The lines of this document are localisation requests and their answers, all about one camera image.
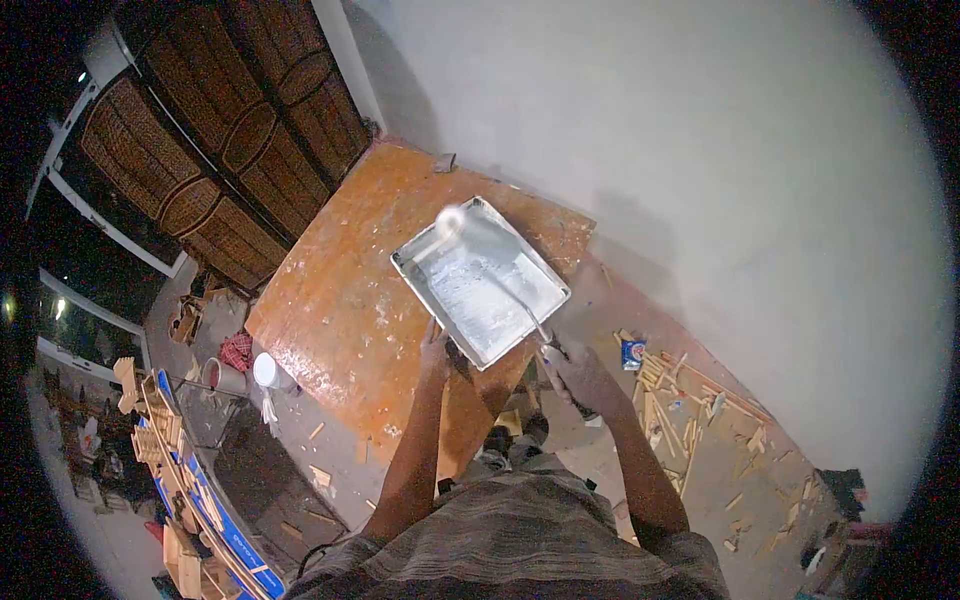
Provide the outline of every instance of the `metal paint tray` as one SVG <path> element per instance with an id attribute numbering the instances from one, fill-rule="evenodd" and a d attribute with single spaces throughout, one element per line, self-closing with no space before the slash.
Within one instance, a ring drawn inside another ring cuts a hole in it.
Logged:
<path id="1" fill-rule="evenodd" d="M 436 245 L 436 224 L 414 236 L 390 259 L 427 311 L 483 371 L 535 330 L 523 308 L 498 285 L 524 301 L 540 323 L 570 298 L 570 288 L 490 203 L 474 196 L 463 206 L 470 216 L 483 217 L 516 239 L 515 262 L 478 260 L 460 242 L 426 252 L 415 262 L 414 257 Z"/>

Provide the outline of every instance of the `forearm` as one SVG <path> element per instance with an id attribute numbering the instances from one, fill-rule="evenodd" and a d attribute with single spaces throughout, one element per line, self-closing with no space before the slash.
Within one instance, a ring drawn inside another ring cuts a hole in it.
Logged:
<path id="1" fill-rule="evenodd" d="M 613 433 L 623 471 L 627 507 L 637 538 L 660 532 L 689 531 L 684 504 L 647 441 L 629 400 L 616 414 L 604 417 Z"/>
<path id="2" fill-rule="evenodd" d="M 387 468 L 365 535 L 392 540 L 433 509 L 444 384 L 439 375 L 420 378 L 406 431 Z"/>

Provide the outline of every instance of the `wooden table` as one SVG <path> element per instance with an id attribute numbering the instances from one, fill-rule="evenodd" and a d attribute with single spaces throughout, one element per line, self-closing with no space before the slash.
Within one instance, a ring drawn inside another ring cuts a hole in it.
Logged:
<path id="1" fill-rule="evenodd" d="M 482 196 L 566 281 L 594 222 L 463 168 L 381 145 L 357 166 L 287 254 L 247 330 L 322 406 L 389 461 L 406 427 L 429 314 L 390 254 L 447 204 Z M 472 384 L 454 372 L 444 393 L 438 477 L 472 458 L 533 356 L 533 336 Z"/>

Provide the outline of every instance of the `blue box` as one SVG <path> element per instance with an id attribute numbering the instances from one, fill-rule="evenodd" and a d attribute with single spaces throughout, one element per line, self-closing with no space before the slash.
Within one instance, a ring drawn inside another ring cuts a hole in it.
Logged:
<path id="1" fill-rule="evenodd" d="M 637 340 L 620 342 L 620 359 L 623 362 L 624 371 L 639 371 L 643 366 L 643 351 L 647 348 L 646 340 Z"/>

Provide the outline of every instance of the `striped shirt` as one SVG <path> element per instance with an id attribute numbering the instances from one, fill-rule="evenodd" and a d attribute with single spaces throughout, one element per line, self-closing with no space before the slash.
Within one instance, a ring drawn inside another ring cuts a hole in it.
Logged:
<path id="1" fill-rule="evenodd" d="M 457 486 L 389 543 L 355 536 L 328 549 L 285 597 L 729 597 L 706 538 L 638 548 L 617 536 L 607 498 L 554 455 L 538 459 Z"/>

